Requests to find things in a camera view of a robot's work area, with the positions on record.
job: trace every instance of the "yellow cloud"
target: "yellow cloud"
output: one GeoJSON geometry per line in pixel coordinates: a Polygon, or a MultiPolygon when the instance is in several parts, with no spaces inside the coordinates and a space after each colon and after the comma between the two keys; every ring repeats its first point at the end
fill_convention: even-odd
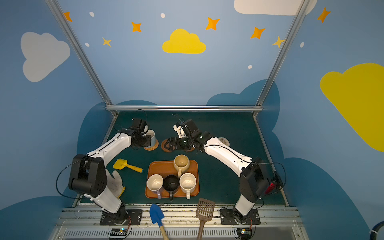
{"type": "Polygon", "coordinates": [[[363,63],[343,74],[329,72],[320,88],[357,134],[384,152],[384,67],[363,63]]]}
{"type": "Polygon", "coordinates": [[[176,29],[170,35],[169,41],[163,43],[163,50],[166,53],[202,53],[206,48],[196,34],[181,28],[176,29]]]}

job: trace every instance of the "wooden handle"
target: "wooden handle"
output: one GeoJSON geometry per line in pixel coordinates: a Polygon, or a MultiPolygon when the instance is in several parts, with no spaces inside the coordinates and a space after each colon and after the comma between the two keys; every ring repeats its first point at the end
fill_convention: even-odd
{"type": "Polygon", "coordinates": [[[127,165],[127,167],[132,169],[132,170],[135,170],[136,172],[139,172],[139,173],[143,172],[143,169],[139,168],[139,167],[135,167],[135,166],[132,166],[132,165],[127,165]]]}
{"type": "Polygon", "coordinates": [[[163,235],[164,240],[169,240],[166,231],[164,230],[164,226],[160,227],[161,234],[163,235]]]}
{"type": "Polygon", "coordinates": [[[200,221],[200,227],[199,227],[199,233],[197,235],[197,240],[201,240],[201,237],[203,235],[204,224],[205,224],[205,221],[200,221]]]}

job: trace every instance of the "mug handle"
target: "mug handle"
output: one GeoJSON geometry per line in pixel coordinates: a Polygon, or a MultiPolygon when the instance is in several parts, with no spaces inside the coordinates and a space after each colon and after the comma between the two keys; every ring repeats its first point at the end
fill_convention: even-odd
{"type": "Polygon", "coordinates": [[[157,198],[161,199],[160,190],[157,190],[156,193],[157,193],[157,198]]]}

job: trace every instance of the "blue wall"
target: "blue wall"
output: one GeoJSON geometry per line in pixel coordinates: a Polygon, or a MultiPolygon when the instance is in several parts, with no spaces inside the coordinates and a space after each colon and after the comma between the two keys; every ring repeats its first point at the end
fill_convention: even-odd
{"type": "MultiPolygon", "coordinates": [[[[384,220],[384,152],[371,148],[320,88],[328,72],[384,66],[383,9],[383,1],[318,0],[257,116],[273,161],[286,166],[288,201],[311,240],[368,239],[369,229],[384,220]],[[325,7],[331,13],[322,23],[325,7]]],[[[376,104],[365,94],[355,98],[376,104]]]]}
{"type": "MultiPolygon", "coordinates": [[[[58,196],[57,174],[77,149],[99,146],[111,115],[99,104],[102,99],[72,48],[69,58],[41,81],[24,75],[24,33],[49,33],[69,44],[44,0],[2,1],[0,6],[0,232],[2,239],[27,234],[47,239],[61,209],[73,202],[58,196]],[[28,223],[20,228],[25,217],[28,223]]],[[[61,191],[68,175],[59,180],[61,191]]]]}
{"type": "MultiPolygon", "coordinates": [[[[59,3],[63,12],[70,13],[70,25],[114,104],[143,100],[157,105],[225,105],[227,101],[211,97],[240,94],[266,79],[280,50],[273,44],[278,36],[285,38],[293,20],[274,13],[242,14],[234,0],[59,3]],[[220,19],[216,31],[206,30],[208,18],[220,19]],[[131,22],[141,23],[141,32],[133,32],[131,22]],[[265,28],[260,39],[251,39],[255,27],[265,28]],[[164,52],[163,43],[178,28],[197,34],[206,50],[164,52]],[[111,40],[111,47],[103,45],[103,38],[111,40]]],[[[282,8],[280,3],[271,4],[282,8]]],[[[252,105],[247,99],[237,102],[252,105]]]]}

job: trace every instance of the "white mug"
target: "white mug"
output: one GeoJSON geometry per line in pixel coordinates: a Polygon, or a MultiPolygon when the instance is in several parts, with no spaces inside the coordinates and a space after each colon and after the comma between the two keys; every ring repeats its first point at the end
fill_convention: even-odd
{"type": "Polygon", "coordinates": [[[154,147],[155,144],[156,144],[155,132],[153,130],[148,130],[146,135],[150,135],[151,136],[151,145],[149,147],[154,147]]]}
{"type": "Polygon", "coordinates": [[[177,177],[180,178],[181,174],[187,172],[189,169],[190,161],[189,158],[183,154],[177,155],[173,160],[173,166],[177,171],[177,177]]]}
{"type": "Polygon", "coordinates": [[[157,194],[158,199],[161,199],[163,177],[159,174],[154,174],[150,176],[147,180],[147,187],[149,190],[157,194]]]}
{"type": "Polygon", "coordinates": [[[196,188],[196,177],[192,173],[184,173],[180,177],[180,188],[187,194],[187,199],[191,198],[191,192],[196,188]]]}

